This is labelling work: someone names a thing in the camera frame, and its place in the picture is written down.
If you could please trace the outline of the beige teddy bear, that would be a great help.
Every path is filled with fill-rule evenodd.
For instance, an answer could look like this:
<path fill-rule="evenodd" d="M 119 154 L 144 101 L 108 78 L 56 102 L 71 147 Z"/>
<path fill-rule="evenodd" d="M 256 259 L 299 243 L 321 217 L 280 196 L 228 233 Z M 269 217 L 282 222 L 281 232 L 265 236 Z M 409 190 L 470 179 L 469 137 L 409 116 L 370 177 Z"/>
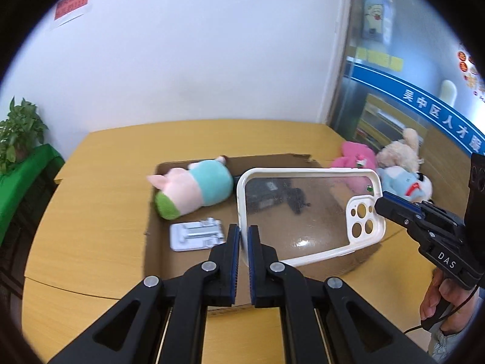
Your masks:
<path fill-rule="evenodd" d="M 410 173 L 416 173 L 423 163 L 418 152 L 418 132 L 407 127 L 403 131 L 401 140 L 389 143 L 377 153 L 376 162 L 381 168 L 400 166 Z"/>

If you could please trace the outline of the light blue plush toy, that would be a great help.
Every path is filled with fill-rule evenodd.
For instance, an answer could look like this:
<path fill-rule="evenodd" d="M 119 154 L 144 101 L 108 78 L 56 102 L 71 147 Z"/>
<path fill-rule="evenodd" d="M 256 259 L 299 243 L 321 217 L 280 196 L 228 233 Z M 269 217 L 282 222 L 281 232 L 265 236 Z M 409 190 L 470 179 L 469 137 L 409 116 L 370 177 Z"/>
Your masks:
<path fill-rule="evenodd" d="M 432 183 L 420 172 L 408 172 L 401 166 L 378 168 L 383 191 L 399 196 L 407 201 L 417 203 L 432 198 Z"/>

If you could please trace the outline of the green potted plant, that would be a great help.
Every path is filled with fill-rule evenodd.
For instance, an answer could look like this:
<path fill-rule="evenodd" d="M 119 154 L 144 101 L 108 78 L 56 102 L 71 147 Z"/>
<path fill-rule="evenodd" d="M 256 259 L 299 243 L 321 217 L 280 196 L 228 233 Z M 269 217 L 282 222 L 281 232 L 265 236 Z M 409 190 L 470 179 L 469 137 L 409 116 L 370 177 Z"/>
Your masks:
<path fill-rule="evenodd" d="M 34 103 L 26 99 L 16 103 L 12 98 L 7 117 L 1 121 L 1 175 L 16 168 L 36 146 L 43 145 L 47 129 Z"/>

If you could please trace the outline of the clear white phone case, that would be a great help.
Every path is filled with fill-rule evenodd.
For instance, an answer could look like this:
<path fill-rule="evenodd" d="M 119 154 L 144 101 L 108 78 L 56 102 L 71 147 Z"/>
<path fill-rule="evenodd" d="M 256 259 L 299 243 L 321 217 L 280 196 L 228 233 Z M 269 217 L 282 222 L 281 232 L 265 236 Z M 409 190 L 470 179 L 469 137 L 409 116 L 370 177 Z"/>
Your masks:
<path fill-rule="evenodd" d="M 312 265 L 378 244 L 386 221 L 375 211 L 383 194 L 369 168 L 251 168 L 236 186 L 244 259 L 250 229 L 281 261 Z"/>

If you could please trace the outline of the red paper wall sign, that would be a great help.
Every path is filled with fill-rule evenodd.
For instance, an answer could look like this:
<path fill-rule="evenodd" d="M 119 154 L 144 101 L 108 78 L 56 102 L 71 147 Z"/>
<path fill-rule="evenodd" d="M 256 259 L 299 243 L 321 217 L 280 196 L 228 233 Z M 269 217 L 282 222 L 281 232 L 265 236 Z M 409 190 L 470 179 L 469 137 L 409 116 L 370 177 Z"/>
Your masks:
<path fill-rule="evenodd" d="M 51 29 L 59 28 L 92 10 L 92 0 L 60 0 L 54 7 Z"/>

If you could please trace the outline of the pig plush toy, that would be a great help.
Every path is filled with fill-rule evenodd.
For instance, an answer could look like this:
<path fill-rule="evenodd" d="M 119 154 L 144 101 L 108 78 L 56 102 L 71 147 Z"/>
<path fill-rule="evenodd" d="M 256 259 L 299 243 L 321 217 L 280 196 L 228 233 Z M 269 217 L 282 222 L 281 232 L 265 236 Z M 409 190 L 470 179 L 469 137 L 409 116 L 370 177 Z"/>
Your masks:
<path fill-rule="evenodd" d="M 218 205 L 232 194 L 233 178 L 224 156 L 171 168 L 166 174 L 147 177 L 156 189 L 159 216 L 175 220 L 202 207 Z"/>

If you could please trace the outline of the brown cardboard box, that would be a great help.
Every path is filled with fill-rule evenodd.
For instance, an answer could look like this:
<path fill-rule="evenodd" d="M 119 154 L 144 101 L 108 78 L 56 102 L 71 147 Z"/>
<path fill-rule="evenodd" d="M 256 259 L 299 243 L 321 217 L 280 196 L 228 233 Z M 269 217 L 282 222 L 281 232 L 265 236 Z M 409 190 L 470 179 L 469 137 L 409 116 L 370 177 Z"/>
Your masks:
<path fill-rule="evenodd" d="M 322 168 L 319 162 L 308 154 L 268 154 L 228 159 L 229 171 L 239 176 L 250 168 Z M 301 179 L 292 180 L 292 187 L 299 187 L 311 204 L 301 214 L 294 214 L 287 202 L 247 216 L 249 225 L 259 228 L 261 243 L 272 246 L 280 260 L 324 252 L 348 244 L 344 222 L 344 201 L 353 196 L 346 183 L 337 178 L 313 179 L 305 183 Z M 152 205 L 145 245 L 145 276 L 156 275 L 162 280 L 184 274 L 193 265 L 208 259 L 210 249 L 175 252 L 169 245 L 169 228 L 172 224 L 195 222 L 213 217 L 222 223 L 226 236 L 230 224 L 238 223 L 236 195 L 218 205 L 200 208 L 194 213 L 184 215 L 175 221 L 162 219 Z M 369 245 L 348 255 L 314 262 L 297 267 L 302 273 L 316 280 L 341 276 L 356 269 L 381 247 L 380 243 Z M 238 286 L 233 307 L 250 306 L 248 268 L 240 251 L 238 264 Z"/>

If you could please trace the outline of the black sunglasses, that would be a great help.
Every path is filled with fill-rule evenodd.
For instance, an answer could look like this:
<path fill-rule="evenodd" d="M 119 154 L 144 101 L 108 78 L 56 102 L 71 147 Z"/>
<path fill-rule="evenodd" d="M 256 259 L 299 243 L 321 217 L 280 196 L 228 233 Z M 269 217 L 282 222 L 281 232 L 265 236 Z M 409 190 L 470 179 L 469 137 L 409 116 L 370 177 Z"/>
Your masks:
<path fill-rule="evenodd" d="M 294 214 L 301 214 L 305 208 L 311 206 L 307 202 L 305 193 L 299 187 L 291 187 L 286 191 L 286 202 Z"/>

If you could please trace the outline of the pink plush toy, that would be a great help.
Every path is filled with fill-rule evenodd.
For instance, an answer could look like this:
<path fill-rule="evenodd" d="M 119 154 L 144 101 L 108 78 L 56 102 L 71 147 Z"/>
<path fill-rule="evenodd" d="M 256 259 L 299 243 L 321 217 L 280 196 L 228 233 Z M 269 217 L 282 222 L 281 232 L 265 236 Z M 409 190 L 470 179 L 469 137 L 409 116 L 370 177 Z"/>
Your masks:
<path fill-rule="evenodd" d="M 369 168 L 376 170 L 376 154 L 368 146 L 352 141 L 341 145 L 341 156 L 333 160 L 331 168 Z M 355 194 L 372 194 L 372 183 L 366 177 L 345 178 L 343 182 Z"/>

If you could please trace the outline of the green cloth covered stand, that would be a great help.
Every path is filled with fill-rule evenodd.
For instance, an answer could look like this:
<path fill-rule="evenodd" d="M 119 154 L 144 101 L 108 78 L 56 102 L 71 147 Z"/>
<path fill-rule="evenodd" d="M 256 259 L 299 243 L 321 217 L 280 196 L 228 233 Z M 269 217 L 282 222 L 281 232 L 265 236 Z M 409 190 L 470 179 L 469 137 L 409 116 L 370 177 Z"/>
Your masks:
<path fill-rule="evenodd" d="M 1 175 L 1 241 L 23 197 L 45 168 L 53 166 L 60 170 L 65 161 L 50 144 L 36 147 L 16 168 Z"/>

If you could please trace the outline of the black product box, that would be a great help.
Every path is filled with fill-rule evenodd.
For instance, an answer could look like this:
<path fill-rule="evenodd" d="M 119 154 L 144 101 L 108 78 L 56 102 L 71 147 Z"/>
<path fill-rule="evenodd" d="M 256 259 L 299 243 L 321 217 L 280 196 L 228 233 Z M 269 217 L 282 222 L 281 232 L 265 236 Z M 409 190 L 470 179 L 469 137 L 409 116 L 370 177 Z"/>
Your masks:
<path fill-rule="evenodd" d="M 292 188 L 289 178 L 254 178 L 245 186 L 247 212 L 254 214 L 264 211 L 287 200 Z"/>

